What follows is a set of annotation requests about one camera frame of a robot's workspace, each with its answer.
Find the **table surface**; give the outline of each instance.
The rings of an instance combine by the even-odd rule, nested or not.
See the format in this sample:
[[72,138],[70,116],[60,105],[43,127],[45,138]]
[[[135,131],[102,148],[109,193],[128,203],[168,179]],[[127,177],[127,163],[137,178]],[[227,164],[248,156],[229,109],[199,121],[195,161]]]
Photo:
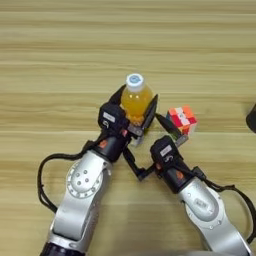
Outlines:
[[[256,203],[256,135],[245,116],[256,98],[256,2],[249,0],[0,1],[0,252],[39,255],[53,214],[37,199],[41,159],[77,152],[99,134],[99,106],[139,72],[159,94],[160,113],[188,104],[199,120],[181,152],[210,179]],[[134,152],[164,132],[154,123]],[[59,203],[70,163],[47,165]],[[223,198],[247,236],[246,207]],[[121,157],[102,201],[91,256],[201,249],[184,206],[152,175],[139,183]]]

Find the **colorful cube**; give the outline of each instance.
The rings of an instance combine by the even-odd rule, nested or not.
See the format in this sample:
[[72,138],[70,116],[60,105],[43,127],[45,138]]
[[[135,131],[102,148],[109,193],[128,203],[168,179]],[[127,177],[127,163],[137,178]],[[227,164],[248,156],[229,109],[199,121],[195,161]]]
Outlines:
[[170,108],[166,118],[171,120],[183,134],[191,135],[196,129],[197,120],[189,106]]

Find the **orange liquid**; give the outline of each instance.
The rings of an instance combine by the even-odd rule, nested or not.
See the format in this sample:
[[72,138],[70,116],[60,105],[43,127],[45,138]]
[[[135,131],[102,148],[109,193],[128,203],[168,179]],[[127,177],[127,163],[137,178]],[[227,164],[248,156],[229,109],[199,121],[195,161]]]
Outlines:
[[126,117],[134,125],[140,126],[149,103],[153,98],[153,93],[148,86],[145,86],[140,92],[131,92],[125,88],[122,94],[121,103],[126,111]]

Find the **orange juice bottle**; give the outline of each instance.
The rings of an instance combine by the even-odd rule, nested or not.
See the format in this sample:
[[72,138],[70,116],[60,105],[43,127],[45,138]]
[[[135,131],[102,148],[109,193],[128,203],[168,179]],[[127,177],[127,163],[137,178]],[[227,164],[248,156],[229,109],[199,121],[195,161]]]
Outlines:
[[123,91],[121,104],[126,111],[126,117],[132,124],[140,126],[144,121],[144,112],[153,98],[151,89],[145,85],[140,74],[131,74],[126,78],[126,88]]

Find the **black cable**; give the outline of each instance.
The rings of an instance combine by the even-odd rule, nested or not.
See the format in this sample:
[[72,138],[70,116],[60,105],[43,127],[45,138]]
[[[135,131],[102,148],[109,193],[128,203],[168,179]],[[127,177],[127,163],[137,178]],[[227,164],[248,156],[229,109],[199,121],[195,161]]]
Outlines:
[[248,207],[248,209],[250,211],[251,217],[252,217],[253,230],[252,230],[250,236],[247,238],[247,243],[248,244],[252,243],[252,241],[256,237],[256,209],[255,209],[255,206],[254,206],[253,202],[251,201],[251,199],[246,194],[244,194],[241,190],[236,188],[235,185],[220,186],[220,185],[218,185],[218,184],[208,180],[205,175],[199,175],[198,173],[193,172],[191,170],[186,170],[183,167],[181,168],[181,166],[179,166],[177,164],[172,164],[172,167],[178,169],[179,171],[181,171],[184,174],[187,174],[187,175],[189,175],[191,177],[197,177],[201,181],[205,182],[205,184],[208,187],[212,188],[216,192],[220,192],[221,193],[221,192],[223,192],[225,190],[231,190],[231,191],[237,192],[243,198],[243,200],[245,201],[245,203],[246,203],[246,205],[247,205],[247,207]]
[[38,198],[40,202],[46,206],[48,209],[50,209],[52,212],[57,212],[57,206],[49,199],[49,197],[46,195],[44,191],[44,185],[42,183],[42,174],[43,174],[43,168],[44,165],[51,160],[54,159],[63,159],[68,161],[76,161],[83,157],[83,155],[86,153],[86,151],[92,149],[93,147],[97,146],[102,140],[106,139],[109,135],[106,133],[102,133],[99,138],[96,141],[89,141],[87,142],[83,149],[77,153],[77,154],[64,154],[64,153],[55,153],[52,155],[47,156],[40,164],[38,168],[38,174],[37,174],[37,192],[38,192]]

